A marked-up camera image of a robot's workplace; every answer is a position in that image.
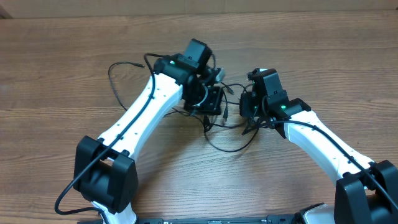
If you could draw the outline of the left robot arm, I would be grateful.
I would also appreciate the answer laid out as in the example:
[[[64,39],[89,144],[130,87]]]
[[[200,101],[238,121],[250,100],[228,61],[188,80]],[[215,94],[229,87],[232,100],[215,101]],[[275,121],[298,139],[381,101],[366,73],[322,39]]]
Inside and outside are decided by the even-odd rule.
[[[212,50],[192,39],[183,54],[158,55],[150,79],[131,107],[98,138],[76,147],[73,188],[93,204],[103,223],[135,223],[136,160],[161,119],[184,101],[188,114],[221,114],[222,68],[209,67]]]

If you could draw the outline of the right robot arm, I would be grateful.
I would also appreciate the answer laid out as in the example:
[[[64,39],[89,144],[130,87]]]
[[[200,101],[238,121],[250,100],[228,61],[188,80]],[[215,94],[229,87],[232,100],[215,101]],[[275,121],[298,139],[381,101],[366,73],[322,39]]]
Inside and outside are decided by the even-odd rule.
[[[239,100],[239,114],[253,129],[276,130],[303,149],[335,186],[332,205],[318,203],[295,213],[288,223],[397,223],[397,167],[374,162],[328,129],[300,98],[290,100],[273,68],[248,73],[252,83]]]

